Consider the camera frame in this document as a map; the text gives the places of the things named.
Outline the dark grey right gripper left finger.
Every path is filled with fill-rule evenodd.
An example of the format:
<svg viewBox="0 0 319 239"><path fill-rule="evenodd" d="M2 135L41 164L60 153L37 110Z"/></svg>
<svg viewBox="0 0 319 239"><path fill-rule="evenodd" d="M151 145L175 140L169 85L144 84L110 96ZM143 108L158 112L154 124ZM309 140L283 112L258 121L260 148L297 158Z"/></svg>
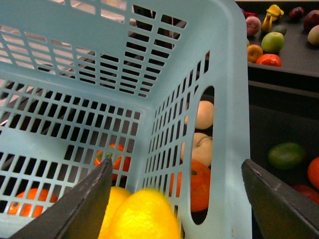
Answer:
<svg viewBox="0 0 319 239"><path fill-rule="evenodd" d="M12 239L96 239L112 185L106 158L52 207L11 236Z"/></svg>

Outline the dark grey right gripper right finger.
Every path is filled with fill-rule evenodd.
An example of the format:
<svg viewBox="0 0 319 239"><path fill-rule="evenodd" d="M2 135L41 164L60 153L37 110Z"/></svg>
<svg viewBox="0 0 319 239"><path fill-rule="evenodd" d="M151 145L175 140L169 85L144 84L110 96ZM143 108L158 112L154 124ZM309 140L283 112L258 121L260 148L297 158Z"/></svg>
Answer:
<svg viewBox="0 0 319 239"><path fill-rule="evenodd" d="M317 239L319 206L247 159L242 177L259 230L265 239Z"/></svg>

